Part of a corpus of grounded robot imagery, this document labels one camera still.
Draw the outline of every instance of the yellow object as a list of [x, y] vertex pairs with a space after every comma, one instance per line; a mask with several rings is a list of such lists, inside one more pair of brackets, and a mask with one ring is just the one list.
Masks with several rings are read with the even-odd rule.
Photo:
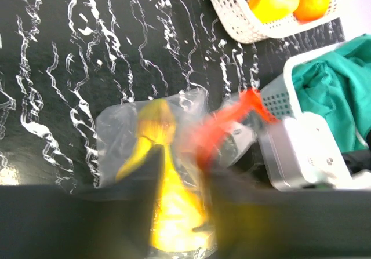
[[300, 0], [294, 16], [299, 21], [318, 20], [326, 14], [331, 0]]
[[193, 232], [207, 220], [201, 199], [183, 184], [175, 169], [170, 144], [176, 122], [165, 100], [155, 100], [138, 114], [133, 153], [117, 173], [120, 180], [141, 165], [154, 144], [165, 150], [165, 165], [159, 181], [152, 222], [151, 245], [165, 252], [185, 252], [211, 247], [211, 232]]
[[262, 22], [280, 20], [293, 13], [299, 0], [250, 0], [249, 6], [254, 15]]

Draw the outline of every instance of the orange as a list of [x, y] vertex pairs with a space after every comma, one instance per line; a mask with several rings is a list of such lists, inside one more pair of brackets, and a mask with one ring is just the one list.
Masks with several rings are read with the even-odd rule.
[[323, 17], [331, 0], [300, 0], [294, 16], [298, 21], [313, 21]]

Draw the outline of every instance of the yellow figurine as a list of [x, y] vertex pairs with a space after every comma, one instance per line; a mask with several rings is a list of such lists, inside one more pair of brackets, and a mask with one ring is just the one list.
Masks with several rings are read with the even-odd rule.
[[173, 163], [170, 145], [175, 131], [176, 121], [165, 100], [147, 104], [137, 117], [133, 153], [119, 169], [116, 180], [138, 168], [155, 144], [163, 145], [165, 165], [158, 186], [150, 244], [165, 252], [207, 249], [212, 244], [212, 232], [193, 231], [208, 220], [206, 211], [200, 197], [184, 186]]

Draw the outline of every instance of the black object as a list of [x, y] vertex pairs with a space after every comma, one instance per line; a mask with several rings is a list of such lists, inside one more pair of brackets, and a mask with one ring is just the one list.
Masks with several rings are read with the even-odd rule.
[[258, 141], [255, 141], [230, 169], [242, 173], [242, 178], [250, 180], [250, 184], [256, 187], [273, 188]]
[[342, 154], [343, 159], [349, 169], [354, 174], [361, 170], [368, 169], [371, 171], [371, 151], [361, 150]]
[[367, 142], [367, 145], [369, 146], [369, 149], [371, 150], [371, 132], [367, 134], [366, 142]]
[[119, 183], [76, 195], [0, 187], [0, 258], [145, 258], [163, 160], [163, 148], [154, 147]]
[[218, 258], [371, 256], [371, 193], [256, 190], [214, 165], [208, 175]]

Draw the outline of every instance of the red plastic piece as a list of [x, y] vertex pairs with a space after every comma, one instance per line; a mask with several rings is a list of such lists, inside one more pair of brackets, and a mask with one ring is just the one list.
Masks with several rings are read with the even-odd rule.
[[255, 110], [267, 123], [279, 121], [262, 104], [257, 89], [248, 89], [240, 93], [237, 103], [217, 111], [215, 116], [210, 116], [203, 125], [194, 131], [192, 139], [196, 140], [197, 145], [194, 155], [200, 169], [206, 170], [212, 159], [215, 158], [232, 123], [241, 122], [251, 110]]

